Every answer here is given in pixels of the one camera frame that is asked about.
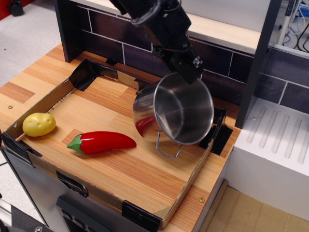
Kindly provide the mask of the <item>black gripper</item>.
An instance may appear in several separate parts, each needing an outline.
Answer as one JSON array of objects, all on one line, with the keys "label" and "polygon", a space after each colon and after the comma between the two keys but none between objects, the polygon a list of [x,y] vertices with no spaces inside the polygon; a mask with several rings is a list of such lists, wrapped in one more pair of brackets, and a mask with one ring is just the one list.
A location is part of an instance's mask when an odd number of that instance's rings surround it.
[{"label": "black gripper", "polygon": [[191,21],[180,4],[142,4],[143,26],[160,56],[172,72],[178,72],[188,84],[203,74],[202,59],[187,37]]}]

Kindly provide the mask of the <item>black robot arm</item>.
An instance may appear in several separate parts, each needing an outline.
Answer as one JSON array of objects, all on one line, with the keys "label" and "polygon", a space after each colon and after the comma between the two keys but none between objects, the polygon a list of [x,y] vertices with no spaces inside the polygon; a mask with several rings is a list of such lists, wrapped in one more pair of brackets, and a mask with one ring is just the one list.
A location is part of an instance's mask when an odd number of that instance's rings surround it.
[{"label": "black robot arm", "polygon": [[113,0],[131,24],[142,27],[152,43],[153,55],[160,57],[173,72],[191,84],[203,73],[203,61],[193,49],[188,29],[191,21],[180,0]]}]

